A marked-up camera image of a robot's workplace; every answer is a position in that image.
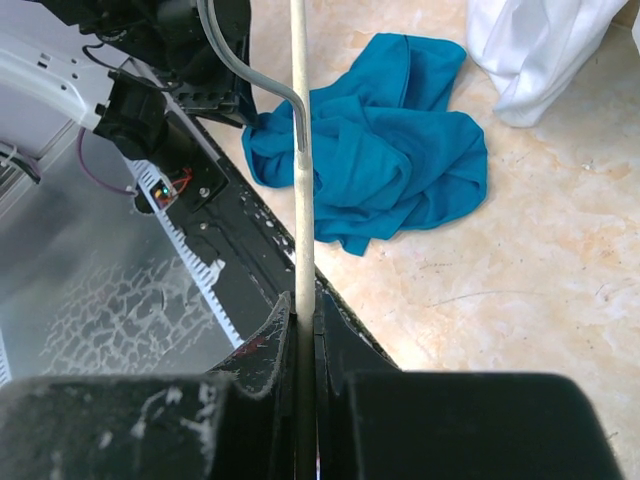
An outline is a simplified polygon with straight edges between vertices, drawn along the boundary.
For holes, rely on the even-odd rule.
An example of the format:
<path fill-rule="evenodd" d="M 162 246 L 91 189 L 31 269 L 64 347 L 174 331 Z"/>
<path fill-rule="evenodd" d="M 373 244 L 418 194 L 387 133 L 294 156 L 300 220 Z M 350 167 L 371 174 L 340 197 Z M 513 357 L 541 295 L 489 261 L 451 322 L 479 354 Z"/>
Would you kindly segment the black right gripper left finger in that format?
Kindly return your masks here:
<path fill-rule="evenodd" d="M 290 479 L 288 294 L 203 374 L 42 376 L 1 390 L 5 479 Z"/>

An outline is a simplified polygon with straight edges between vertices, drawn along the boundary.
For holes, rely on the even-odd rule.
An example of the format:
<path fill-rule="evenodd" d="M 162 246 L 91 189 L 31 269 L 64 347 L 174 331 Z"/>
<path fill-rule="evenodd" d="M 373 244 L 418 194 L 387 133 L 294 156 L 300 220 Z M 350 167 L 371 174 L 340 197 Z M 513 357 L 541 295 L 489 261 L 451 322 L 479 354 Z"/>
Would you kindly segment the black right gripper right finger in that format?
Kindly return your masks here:
<path fill-rule="evenodd" d="M 334 300 L 316 303 L 323 479 L 619 479 L 595 410 L 570 379 L 392 365 Z"/>

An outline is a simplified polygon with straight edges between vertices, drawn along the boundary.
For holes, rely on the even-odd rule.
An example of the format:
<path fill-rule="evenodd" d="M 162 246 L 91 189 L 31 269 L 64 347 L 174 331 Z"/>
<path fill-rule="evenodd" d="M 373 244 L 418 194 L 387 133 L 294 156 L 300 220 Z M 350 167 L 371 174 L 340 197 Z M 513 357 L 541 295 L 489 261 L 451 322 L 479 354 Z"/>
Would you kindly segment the blue t-shirt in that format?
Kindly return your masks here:
<path fill-rule="evenodd" d="M 311 92 L 316 240 L 360 256 L 374 239 L 439 227 L 484 202 L 483 130 L 449 109 L 465 59 L 449 40 L 379 33 Z"/>

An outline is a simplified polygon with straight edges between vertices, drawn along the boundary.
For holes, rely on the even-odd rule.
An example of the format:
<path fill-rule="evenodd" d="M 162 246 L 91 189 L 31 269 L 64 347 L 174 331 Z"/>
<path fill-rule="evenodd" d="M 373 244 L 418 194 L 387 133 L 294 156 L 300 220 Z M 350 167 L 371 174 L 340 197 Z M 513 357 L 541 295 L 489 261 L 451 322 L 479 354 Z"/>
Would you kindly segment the cream hanger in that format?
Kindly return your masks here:
<path fill-rule="evenodd" d="M 227 45 L 212 1 L 196 3 L 205 36 L 222 63 L 241 79 L 288 101 L 293 109 L 295 197 L 295 308 L 301 323 L 310 323 L 315 310 L 313 159 L 307 74 L 306 4 L 290 3 L 292 80 L 288 87 L 252 69 Z"/>

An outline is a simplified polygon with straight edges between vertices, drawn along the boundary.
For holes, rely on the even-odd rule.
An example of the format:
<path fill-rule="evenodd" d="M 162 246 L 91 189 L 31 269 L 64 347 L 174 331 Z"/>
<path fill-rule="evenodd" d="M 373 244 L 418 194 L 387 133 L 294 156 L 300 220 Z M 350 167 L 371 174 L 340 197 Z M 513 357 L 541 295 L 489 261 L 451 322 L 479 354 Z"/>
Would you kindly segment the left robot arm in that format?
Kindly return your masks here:
<path fill-rule="evenodd" d="M 1 83 L 166 173 L 196 156 L 167 112 L 253 126 L 247 1 L 4 1 Z"/>

